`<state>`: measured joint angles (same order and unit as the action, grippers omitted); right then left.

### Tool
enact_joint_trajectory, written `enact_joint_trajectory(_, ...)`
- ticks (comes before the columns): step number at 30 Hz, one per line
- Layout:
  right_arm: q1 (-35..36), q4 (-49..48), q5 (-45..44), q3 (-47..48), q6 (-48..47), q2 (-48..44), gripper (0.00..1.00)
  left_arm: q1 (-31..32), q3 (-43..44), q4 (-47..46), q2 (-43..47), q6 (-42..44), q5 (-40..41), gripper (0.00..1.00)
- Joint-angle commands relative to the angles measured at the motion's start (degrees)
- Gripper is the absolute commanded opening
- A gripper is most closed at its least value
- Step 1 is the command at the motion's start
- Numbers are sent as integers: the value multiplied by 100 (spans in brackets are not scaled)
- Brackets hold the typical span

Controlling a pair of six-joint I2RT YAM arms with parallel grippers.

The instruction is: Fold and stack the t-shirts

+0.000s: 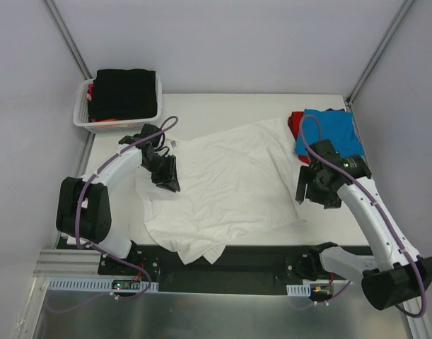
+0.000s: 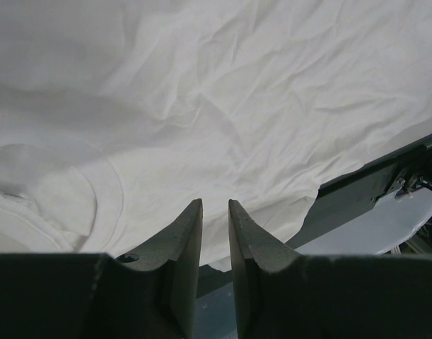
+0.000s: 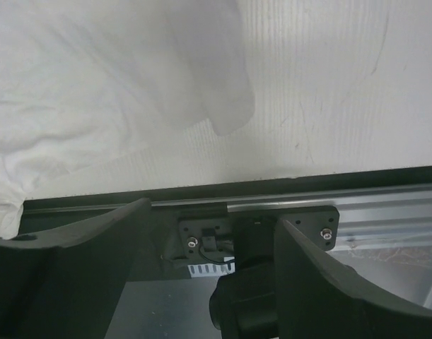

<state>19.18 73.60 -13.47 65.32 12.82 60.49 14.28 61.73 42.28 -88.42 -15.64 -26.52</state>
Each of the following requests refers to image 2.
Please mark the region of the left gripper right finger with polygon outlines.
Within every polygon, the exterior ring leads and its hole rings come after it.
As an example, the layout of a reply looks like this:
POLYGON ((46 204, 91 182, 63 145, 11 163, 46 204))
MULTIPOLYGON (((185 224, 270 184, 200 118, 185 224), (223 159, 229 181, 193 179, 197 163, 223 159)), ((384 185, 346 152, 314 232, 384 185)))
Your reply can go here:
POLYGON ((302 299, 307 257, 259 226, 237 200, 228 202, 230 259, 239 338, 305 338, 302 299))

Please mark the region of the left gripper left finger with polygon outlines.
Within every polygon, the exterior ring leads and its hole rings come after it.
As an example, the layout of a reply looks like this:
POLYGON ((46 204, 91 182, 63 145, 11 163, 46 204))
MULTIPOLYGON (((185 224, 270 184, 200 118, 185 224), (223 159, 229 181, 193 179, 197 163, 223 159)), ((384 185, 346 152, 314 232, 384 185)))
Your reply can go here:
POLYGON ((107 265, 106 338, 191 338, 202 243, 195 199, 135 248, 138 260, 107 265))

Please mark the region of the white t shirt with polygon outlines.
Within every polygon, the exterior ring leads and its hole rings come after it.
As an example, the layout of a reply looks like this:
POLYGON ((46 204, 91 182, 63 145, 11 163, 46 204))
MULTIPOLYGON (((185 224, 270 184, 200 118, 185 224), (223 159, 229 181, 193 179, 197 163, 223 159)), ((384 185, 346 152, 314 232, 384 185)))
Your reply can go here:
POLYGON ((432 1, 0 1, 0 252, 119 256, 204 202, 281 240, 432 132, 432 1))

